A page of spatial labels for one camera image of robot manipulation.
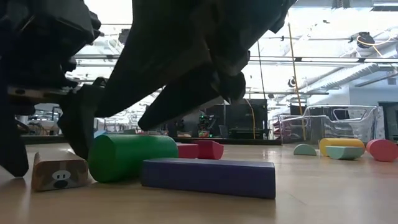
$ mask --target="pink block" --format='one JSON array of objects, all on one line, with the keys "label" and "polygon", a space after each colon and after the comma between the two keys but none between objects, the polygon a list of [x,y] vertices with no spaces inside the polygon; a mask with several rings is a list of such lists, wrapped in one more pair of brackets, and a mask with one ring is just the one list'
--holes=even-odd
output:
[{"label": "pink block", "polygon": [[197,144],[177,143],[178,158],[196,159],[199,156],[199,146]]},{"label": "pink block", "polygon": [[398,146],[390,140],[375,139],[369,141],[366,150],[375,160],[381,162],[392,162],[398,157]]},{"label": "pink block", "polygon": [[224,153],[224,146],[215,141],[197,140],[193,143],[199,145],[198,159],[221,159]]}]

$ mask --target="dog face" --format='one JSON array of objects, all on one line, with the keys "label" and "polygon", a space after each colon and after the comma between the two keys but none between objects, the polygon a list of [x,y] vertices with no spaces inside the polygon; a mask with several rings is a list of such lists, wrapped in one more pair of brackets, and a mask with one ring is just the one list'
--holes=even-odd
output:
[{"label": "dog face", "polygon": [[43,161],[33,170],[32,188],[56,190],[85,185],[88,168],[84,160]]}]

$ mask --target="yellow block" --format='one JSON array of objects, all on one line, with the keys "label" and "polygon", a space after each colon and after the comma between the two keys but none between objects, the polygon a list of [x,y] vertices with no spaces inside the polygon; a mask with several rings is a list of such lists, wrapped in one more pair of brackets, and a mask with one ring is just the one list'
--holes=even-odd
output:
[{"label": "yellow block", "polygon": [[319,142],[319,150],[324,156],[328,156],[326,152],[327,146],[354,146],[365,148],[365,144],[359,139],[322,139]]}]

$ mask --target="purple rectangular block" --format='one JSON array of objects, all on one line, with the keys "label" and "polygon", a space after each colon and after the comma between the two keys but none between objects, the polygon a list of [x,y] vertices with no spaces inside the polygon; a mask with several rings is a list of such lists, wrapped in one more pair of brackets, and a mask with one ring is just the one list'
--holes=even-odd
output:
[{"label": "purple rectangular block", "polygon": [[143,162],[141,184],[275,199],[275,167],[271,162],[150,159]]}]

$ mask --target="teal block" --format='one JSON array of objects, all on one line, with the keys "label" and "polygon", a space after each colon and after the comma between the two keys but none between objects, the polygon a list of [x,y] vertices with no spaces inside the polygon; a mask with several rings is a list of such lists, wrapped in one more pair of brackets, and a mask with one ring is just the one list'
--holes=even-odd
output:
[{"label": "teal block", "polygon": [[97,138],[98,136],[103,135],[103,134],[107,134],[107,131],[105,131],[105,130],[98,130],[98,131],[96,131],[96,132],[94,133],[94,138]]},{"label": "teal block", "polygon": [[362,147],[353,146],[327,146],[326,151],[332,159],[354,160],[365,153]]},{"label": "teal block", "polygon": [[317,152],[315,149],[307,144],[299,144],[294,148],[293,155],[301,155],[301,156],[316,156]]}]

